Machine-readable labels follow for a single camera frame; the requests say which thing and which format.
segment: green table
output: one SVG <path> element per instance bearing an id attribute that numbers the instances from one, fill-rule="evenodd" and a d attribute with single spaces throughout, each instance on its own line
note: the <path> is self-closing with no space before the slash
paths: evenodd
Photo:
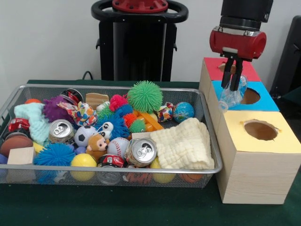
<path id="1" fill-rule="evenodd" d="M 131 86 L 133 82 L 29 81 Z M 197 88 L 198 83 L 158 83 Z M 301 174 L 284 205 L 222 204 L 215 177 L 204 189 L 0 185 L 0 225 L 301 225 Z"/>

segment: white towel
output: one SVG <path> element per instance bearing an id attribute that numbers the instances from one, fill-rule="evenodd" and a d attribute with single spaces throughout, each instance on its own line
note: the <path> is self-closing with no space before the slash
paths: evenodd
<path id="1" fill-rule="evenodd" d="M 198 119 L 186 119 L 176 127 L 154 131 L 150 137 L 163 169 L 214 169 L 209 132 Z"/>

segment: clear plastic bottle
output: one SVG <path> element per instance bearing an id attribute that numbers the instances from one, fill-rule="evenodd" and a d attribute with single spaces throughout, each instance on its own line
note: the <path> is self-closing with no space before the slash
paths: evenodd
<path id="1" fill-rule="evenodd" d="M 243 75 L 240 77 L 237 91 L 231 91 L 229 83 L 222 91 L 220 100 L 218 102 L 219 109 L 223 112 L 226 112 L 230 107 L 239 105 L 244 98 L 247 86 L 248 80 Z"/>

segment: plush monkey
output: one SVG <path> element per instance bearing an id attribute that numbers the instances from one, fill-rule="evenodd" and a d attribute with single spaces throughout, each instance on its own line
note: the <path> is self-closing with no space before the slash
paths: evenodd
<path id="1" fill-rule="evenodd" d="M 88 146 L 86 149 L 86 153 L 95 158 L 95 161 L 98 162 L 99 158 L 104 154 L 107 154 L 108 143 L 110 141 L 105 140 L 102 135 L 95 134 L 90 137 L 88 141 Z"/>

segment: metal basket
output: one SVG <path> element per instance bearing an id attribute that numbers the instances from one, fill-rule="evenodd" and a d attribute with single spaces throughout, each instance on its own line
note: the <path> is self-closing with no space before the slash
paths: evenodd
<path id="1" fill-rule="evenodd" d="M 15 117 L 14 107 L 27 99 L 50 99 L 67 88 L 77 89 L 83 96 L 87 93 L 101 93 L 112 97 L 124 95 L 130 87 L 104 86 L 65 86 L 65 85 L 22 85 L 14 90 L 4 106 L 0 109 L 0 139 L 7 132 L 8 123 Z M 211 154 L 215 168 L 212 170 L 190 169 L 131 169 L 98 167 L 57 167 L 35 165 L 0 164 L 0 183 L 18 184 L 57 184 L 57 185 L 115 185 L 115 186 L 156 186 L 156 187 L 199 187 L 204 188 L 212 175 L 222 168 L 220 150 L 216 141 L 205 97 L 196 89 L 162 88 L 163 103 L 192 104 L 195 117 L 207 125 L 211 138 Z M 176 126 L 174 121 L 162 124 L 165 128 Z M 191 174 L 202 174 L 200 180 L 188 178 Z"/>

